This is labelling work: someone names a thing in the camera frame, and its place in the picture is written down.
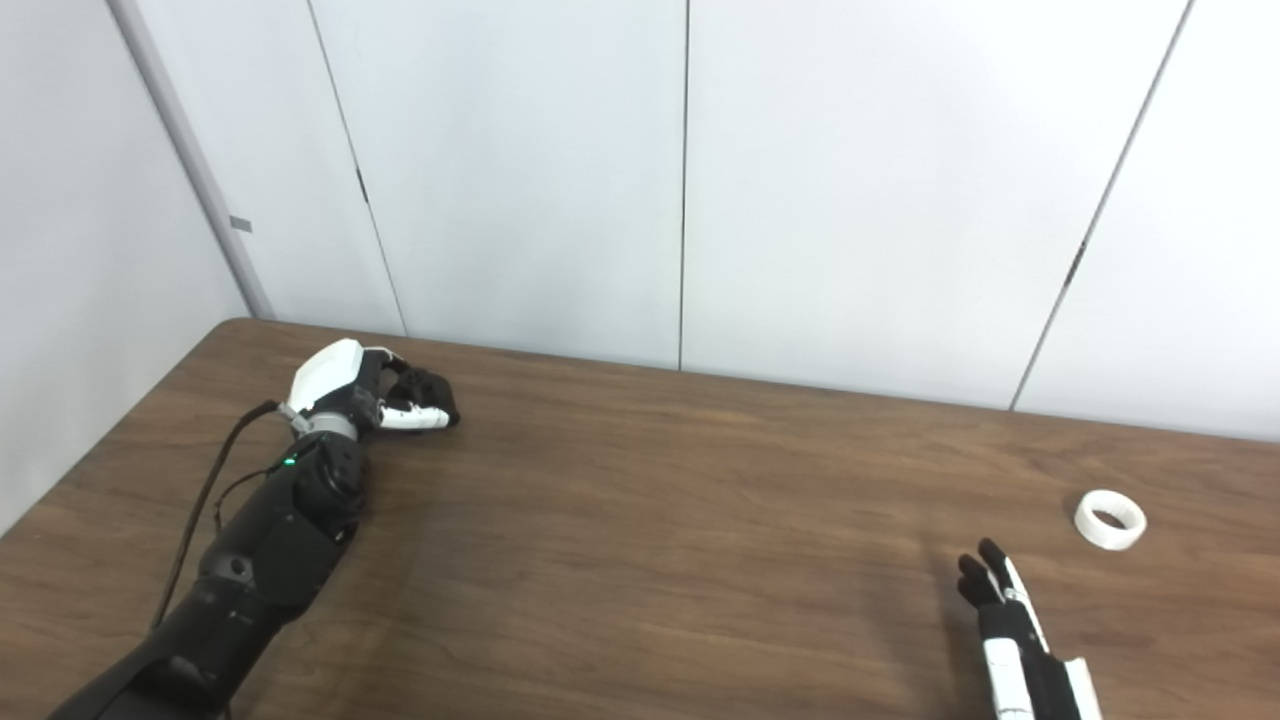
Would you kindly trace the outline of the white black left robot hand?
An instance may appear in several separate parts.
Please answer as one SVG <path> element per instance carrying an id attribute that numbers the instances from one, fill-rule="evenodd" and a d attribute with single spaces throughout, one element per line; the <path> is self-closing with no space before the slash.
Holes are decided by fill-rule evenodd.
<path id="1" fill-rule="evenodd" d="M 429 432 L 461 423 L 448 379 L 352 338 L 302 364 L 279 413 L 297 437 L 332 432 L 361 439 L 375 430 Z"/>

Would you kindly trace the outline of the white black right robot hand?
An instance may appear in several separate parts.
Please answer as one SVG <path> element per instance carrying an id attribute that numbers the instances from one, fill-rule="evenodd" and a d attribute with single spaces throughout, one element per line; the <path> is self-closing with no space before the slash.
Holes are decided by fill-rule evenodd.
<path id="1" fill-rule="evenodd" d="M 1087 661 L 1050 648 L 1012 560 L 991 538 L 957 560 L 957 592 L 977 611 L 997 719 L 1101 719 Z"/>

